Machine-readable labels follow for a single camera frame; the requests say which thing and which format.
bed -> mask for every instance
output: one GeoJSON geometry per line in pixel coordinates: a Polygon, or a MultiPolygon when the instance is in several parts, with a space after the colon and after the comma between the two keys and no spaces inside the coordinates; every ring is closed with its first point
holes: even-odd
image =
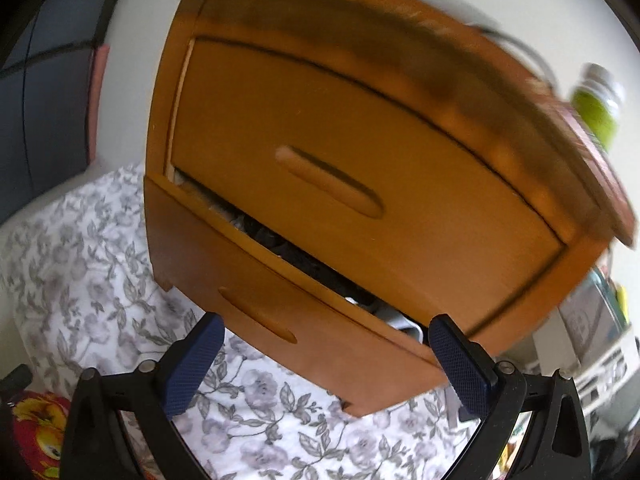
{"type": "MultiPolygon", "coordinates": [[[[0,283],[20,336],[56,394],[70,398],[84,368],[114,374],[159,359],[203,314],[153,280],[143,172],[122,168],[67,193],[0,250],[0,283]]],[[[141,464],[162,478],[132,414],[125,420],[141,464]]],[[[174,423],[215,480],[438,480],[476,428],[450,429],[442,389],[353,418],[330,392],[230,331],[174,423]]]]}

clamp screw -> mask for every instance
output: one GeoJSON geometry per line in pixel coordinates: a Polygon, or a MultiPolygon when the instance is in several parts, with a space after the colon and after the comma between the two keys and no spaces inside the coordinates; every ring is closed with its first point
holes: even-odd
{"type": "Polygon", "coordinates": [[[142,361],[138,365],[138,370],[143,374],[148,374],[156,369],[156,362],[153,359],[147,359],[146,361],[142,361]]]}
{"type": "Polygon", "coordinates": [[[505,375],[511,375],[516,371],[516,367],[508,361],[500,361],[498,363],[498,370],[505,375]]]}
{"type": "Polygon", "coordinates": [[[95,375],[95,368],[87,368],[80,374],[80,378],[83,381],[88,381],[89,379],[93,379],[95,375]]]}

drawer handle slot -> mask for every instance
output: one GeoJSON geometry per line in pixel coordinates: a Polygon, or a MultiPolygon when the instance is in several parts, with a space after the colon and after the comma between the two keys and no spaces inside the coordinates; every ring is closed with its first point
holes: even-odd
{"type": "Polygon", "coordinates": [[[369,218],[382,218],[385,209],[380,197],[346,173],[292,146],[280,146],[275,158],[289,173],[324,191],[345,206],[369,218]]]}
{"type": "Polygon", "coordinates": [[[220,293],[220,296],[236,307],[236,309],[253,319],[259,325],[265,327],[269,332],[289,343],[296,344],[298,342],[296,336],[293,335],[291,330],[284,328],[277,321],[265,316],[258,308],[239,298],[231,290],[226,288],[226,286],[221,286],[218,289],[218,292],[220,293]]]}

wooden top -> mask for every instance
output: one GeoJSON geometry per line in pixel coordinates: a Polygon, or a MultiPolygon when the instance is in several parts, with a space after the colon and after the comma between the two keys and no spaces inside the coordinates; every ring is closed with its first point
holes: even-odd
{"type": "Polygon", "coordinates": [[[215,30],[225,41],[308,60],[432,121],[512,183],[563,242],[593,217],[588,197],[616,237],[633,243],[636,218],[626,194],[580,120],[516,59],[427,4],[205,0],[199,12],[205,23],[202,30],[196,24],[196,36],[215,30]],[[360,20],[351,27],[354,16],[360,20]],[[427,67],[427,59],[437,63],[427,67]],[[569,177],[578,186],[565,185],[569,177]]]}

